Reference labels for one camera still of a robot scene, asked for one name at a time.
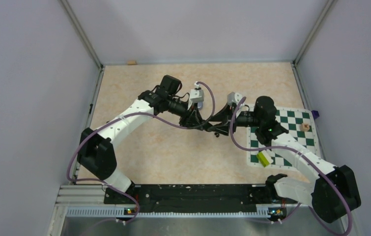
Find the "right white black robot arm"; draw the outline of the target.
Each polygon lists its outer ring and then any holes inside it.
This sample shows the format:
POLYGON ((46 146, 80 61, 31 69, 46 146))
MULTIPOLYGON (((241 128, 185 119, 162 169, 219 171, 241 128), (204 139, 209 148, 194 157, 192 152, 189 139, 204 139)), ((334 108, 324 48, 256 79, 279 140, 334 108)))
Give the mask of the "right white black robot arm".
POLYGON ((269 96, 256 99, 251 111, 244 111, 246 98, 232 93, 227 104, 209 117, 215 125, 211 129, 225 128, 234 135, 237 127, 255 127, 255 135, 263 146, 289 162, 304 175, 308 182, 290 177, 278 177, 265 189, 272 203, 290 198, 311 207, 326 223, 346 216, 353 222, 352 211, 361 206, 361 198, 354 171, 347 165, 336 166, 300 144, 276 119, 277 108, 269 96))

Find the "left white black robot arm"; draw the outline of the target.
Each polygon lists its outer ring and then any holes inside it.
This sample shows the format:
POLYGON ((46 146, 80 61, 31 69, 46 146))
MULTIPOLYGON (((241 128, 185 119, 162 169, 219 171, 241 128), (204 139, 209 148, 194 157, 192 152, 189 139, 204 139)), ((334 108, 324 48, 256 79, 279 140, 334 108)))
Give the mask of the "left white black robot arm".
POLYGON ((204 100, 202 84, 196 82, 194 89, 188 93, 188 101, 182 101, 177 96, 182 82, 165 75, 160 84, 142 92, 120 115, 95 130, 85 129, 76 151, 77 162, 102 183, 115 188, 115 195, 122 203, 131 202, 135 195, 131 187, 133 183, 117 168, 116 148, 140 125, 163 112, 179 116, 182 122, 180 128, 202 129, 204 121, 201 118, 187 123, 191 115, 198 112, 196 105, 204 100))

